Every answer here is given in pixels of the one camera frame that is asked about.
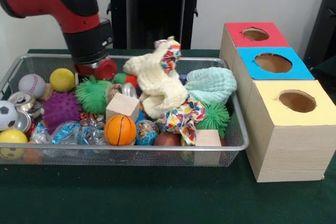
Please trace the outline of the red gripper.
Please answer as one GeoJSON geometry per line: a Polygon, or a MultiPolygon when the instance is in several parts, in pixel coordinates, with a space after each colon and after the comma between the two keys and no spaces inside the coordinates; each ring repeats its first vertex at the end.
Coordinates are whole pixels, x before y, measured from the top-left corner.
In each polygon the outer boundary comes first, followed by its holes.
{"type": "Polygon", "coordinates": [[[97,80],[111,80],[118,73],[116,63],[107,58],[92,64],[75,65],[75,69],[81,76],[94,76],[97,80]]]}

